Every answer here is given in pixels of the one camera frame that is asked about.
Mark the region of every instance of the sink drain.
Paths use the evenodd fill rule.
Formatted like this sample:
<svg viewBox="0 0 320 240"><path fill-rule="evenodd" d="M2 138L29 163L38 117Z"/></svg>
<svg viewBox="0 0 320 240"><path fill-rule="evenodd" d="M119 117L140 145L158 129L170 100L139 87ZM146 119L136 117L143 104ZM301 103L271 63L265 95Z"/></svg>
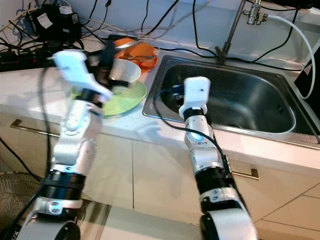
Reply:
<svg viewBox="0 0 320 240"><path fill-rule="evenodd" d="M229 127L234 127L234 128L238 128L238 129L242 129L242 127L240 127L239 125L235 125L235 124L229 124Z"/></svg>

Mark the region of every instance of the white bowl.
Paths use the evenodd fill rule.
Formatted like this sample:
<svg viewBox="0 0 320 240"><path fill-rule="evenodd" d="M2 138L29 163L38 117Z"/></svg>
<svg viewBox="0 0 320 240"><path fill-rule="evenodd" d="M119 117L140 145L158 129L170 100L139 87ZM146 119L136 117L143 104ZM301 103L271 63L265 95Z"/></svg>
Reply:
<svg viewBox="0 0 320 240"><path fill-rule="evenodd" d="M112 80L134 83L141 75L140 67L132 61L116 58L113 62L109 78Z"/></svg>

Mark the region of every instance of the cabinet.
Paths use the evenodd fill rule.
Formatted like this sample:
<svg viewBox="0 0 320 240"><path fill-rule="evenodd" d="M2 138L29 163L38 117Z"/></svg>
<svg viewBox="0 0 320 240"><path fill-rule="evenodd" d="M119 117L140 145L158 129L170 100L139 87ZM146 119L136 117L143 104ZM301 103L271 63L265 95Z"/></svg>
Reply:
<svg viewBox="0 0 320 240"><path fill-rule="evenodd" d="M229 159L234 171L258 170L259 180L235 176L254 222L301 195L318 182L309 177ZM188 151L135 141L134 209L163 218L198 224L201 211Z"/></svg>
<svg viewBox="0 0 320 240"><path fill-rule="evenodd" d="M44 129L42 121L1 113L0 136L22 158L34 173L44 176L46 159L46 135L13 129L16 120L21 125L38 130ZM50 124L53 133L59 132L58 124ZM51 145L57 143L51 137ZM25 172L19 161L1 144L0 157L13 170ZM100 134L97 153L83 190L83 197L92 201L132 209L133 207L132 141L125 138Z"/></svg>
<svg viewBox="0 0 320 240"><path fill-rule="evenodd" d="M44 129L42 121L1 113L0 135L36 174L43 175L46 136L10 128L16 119L23 126ZM58 133L58 124L51 130ZM51 138L52 145L57 142ZM14 171L25 171L0 145L0 157ZM295 174L229 159L259 237L264 240L319 239L320 177ZM96 202L197 225L202 215L199 193L188 151L100 134L97 154L86 179L83 197Z"/></svg>

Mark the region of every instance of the wall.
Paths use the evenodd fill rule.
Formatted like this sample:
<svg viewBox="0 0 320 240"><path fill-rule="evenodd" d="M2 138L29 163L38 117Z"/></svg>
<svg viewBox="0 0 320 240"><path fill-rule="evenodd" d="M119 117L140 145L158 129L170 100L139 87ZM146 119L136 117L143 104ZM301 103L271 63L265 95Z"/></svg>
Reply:
<svg viewBox="0 0 320 240"><path fill-rule="evenodd" d="M17 14L21 13L28 7L28 0L0 0L0 28L13 20ZM17 30L7 28L4 32L0 32L0 37L9 41L11 44L18 40L19 32Z"/></svg>
<svg viewBox="0 0 320 240"><path fill-rule="evenodd" d="M88 17L93 7L94 0L69 0L72 9L80 15ZM107 0L99 0L92 16L95 20L103 20ZM137 29L141 26L146 14L147 0L113 0L108 8L106 22L108 24L120 26L127 30ZM204 3L204 0L197 0L197 3ZM149 0L148 18L144 26L153 27L164 12L173 3L173 0ZM222 46L227 39L229 30L233 23L236 9L240 0L212 0L208 6L196 13L197 31L199 43L204 47L214 48ZM177 4L175 19L179 19L186 13L192 11L192 0L181 0ZM161 27L170 24L173 10L164 19ZM310 43L314 45L320 37L320 26L308 22L320 23L319 15L308 14L309 10L301 11L296 24L302 28ZM292 20L294 11L274 12ZM242 16L238 28L234 34L230 52L241 55L260 55L265 51L282 44L288 36L289 27L281 22L270 19L261 26L251 26L246 24L247 18ZM156 30L151 37L161 35L164 30ZM176 41L184 44L195 44L192 16L182 21L178 26L168 31L161 39ZM302 61L307 55L307 48L301 38L293 31L292 37L285 47L277 50L269 56L277 59L289 59L292 61Z"/></svg>

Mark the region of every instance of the cabinet door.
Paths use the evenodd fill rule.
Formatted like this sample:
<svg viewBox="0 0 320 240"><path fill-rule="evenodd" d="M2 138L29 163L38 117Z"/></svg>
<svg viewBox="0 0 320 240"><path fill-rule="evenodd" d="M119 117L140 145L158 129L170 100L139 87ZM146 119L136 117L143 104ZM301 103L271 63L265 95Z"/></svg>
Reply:
<svg viewBox="0 0 320 240"><path fill-rule="evenodd" d="M26 130L10 128L16 120L28 128L43 130L44 123L32 118L1 113L0 136L20 156L31 171L43 177L46 168L47 136ZM53 133L59 133L58 124L50 124ZM58 141L51 137L52 149ZM0 157L13 171L26 172L19 161L1 144ZM133 207L131 140L100 134L97 153L88 174L83 197L99 203L122 208Z"/></svg>
<svg viewBox="0 0 320 240"><path fill-rule="evenodd" d="M199 223L199 193L186 150L135 141L133 192L135 211Z"/></svg>
<svg viewBox="0 0 320 240"><path fill-rule="evenodd" d="M83 197L121 208L133 208L132 141L100 134L97 153L85 180Z"/></svg>
<svg viewBox="0 0 320 240"><path fill-rule="evenodd" d="M11 128L10 125L17 119L22 121L21 126L37 130L44 130L44 123L28 117L0 113L0 136L31 171L36 175L44 177L47 158L47 136ZM50 123L50 128L51 132L59 133L58 124ZM52 149L57 140L57 137L50 137ZM13 171L26 172L20 162L2 144L0 145L0 157Z"/></svg>
<svg viewBox="0 0 320 240"><path fill-rule="evenodd" d="M230 159L234 171L259 180L235 175L235 181L254 222L285 205L316 185L320 179L250 166ZM197 224L201 211L199 193L188 151L136 141L133 144L134 209L139 212Z"/></svg>
<svg viewBox="0 0 320 240"><path fill-rule="evenodd" d="M252 166L230 159L233 171L250 174L258 170L259 180L234 175L234 179L249 209L254 222L285 205L292 199L312 188L320 177L295 174L273 168Z"/></svg>

